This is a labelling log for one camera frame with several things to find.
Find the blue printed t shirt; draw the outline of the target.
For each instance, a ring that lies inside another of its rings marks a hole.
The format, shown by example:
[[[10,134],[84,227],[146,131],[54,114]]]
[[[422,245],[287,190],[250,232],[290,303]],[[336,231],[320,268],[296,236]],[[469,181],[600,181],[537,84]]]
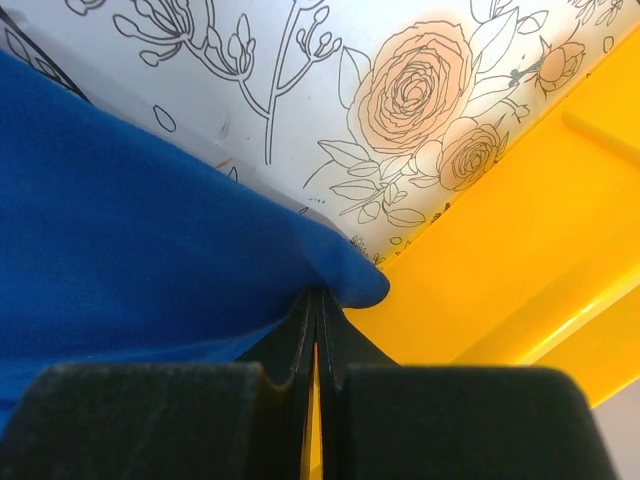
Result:
[[[228,362],[309,287],[386,277],[336,231],[1,58],[1,417],[67,362]]]

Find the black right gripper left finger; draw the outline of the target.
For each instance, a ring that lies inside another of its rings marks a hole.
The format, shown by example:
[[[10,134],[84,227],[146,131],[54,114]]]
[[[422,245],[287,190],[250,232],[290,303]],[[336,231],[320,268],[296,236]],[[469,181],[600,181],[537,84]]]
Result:
[[[228,363],[58,364],[1,439],[5,479],[305,479],[314,294]]]

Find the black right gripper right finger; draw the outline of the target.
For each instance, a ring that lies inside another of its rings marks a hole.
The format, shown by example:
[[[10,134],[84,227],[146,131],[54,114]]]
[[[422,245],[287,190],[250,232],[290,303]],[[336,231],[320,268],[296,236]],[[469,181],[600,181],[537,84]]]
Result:
[[[549,368],[402,366],[316,294],[327,479],[612,479],[586,399]]]

